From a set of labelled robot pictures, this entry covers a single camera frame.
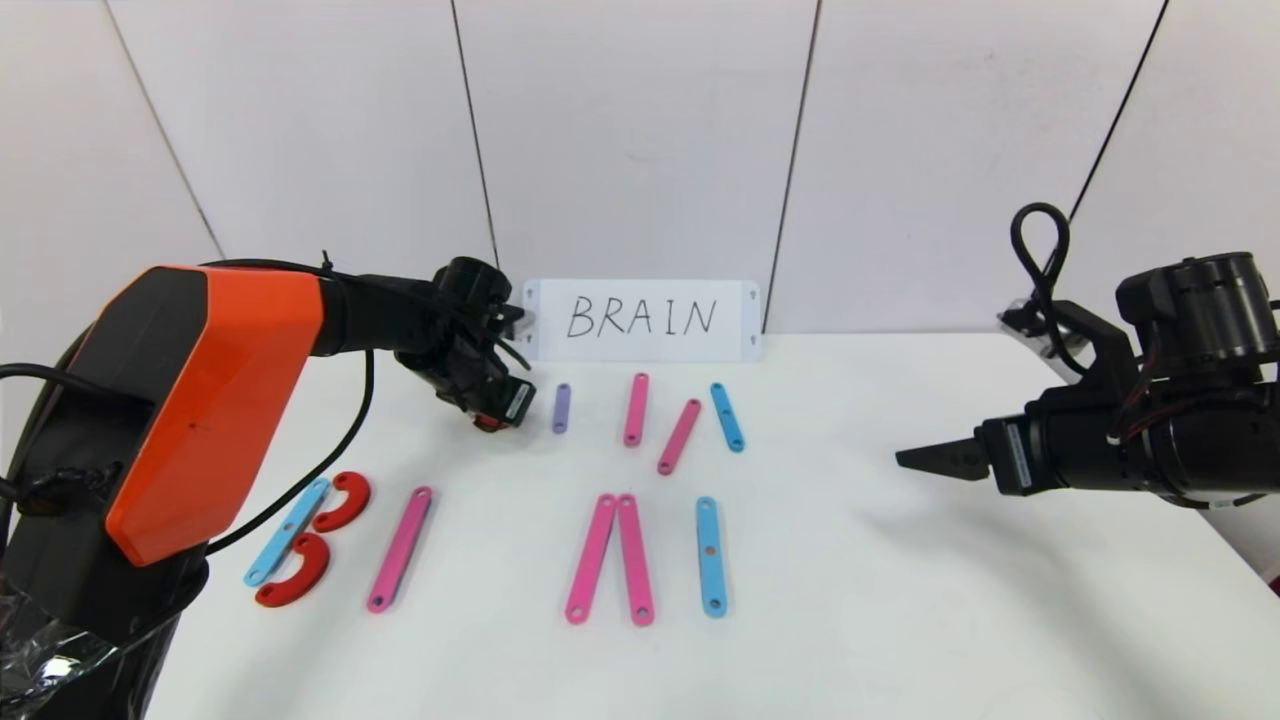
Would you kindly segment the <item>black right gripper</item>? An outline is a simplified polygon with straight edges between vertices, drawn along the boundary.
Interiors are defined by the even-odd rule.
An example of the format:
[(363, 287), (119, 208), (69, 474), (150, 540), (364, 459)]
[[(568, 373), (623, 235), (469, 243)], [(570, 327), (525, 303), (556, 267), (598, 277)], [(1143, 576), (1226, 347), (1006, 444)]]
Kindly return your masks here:
[(1029, 497), (1052, 489), (1147, 491), (1139, 457), (1107, 442), (1114, 405), (1074, 388), (1052, 388), (1020, 414), (983, 421), (975, 438), (900, 450), (900, 468), (984, 480)]

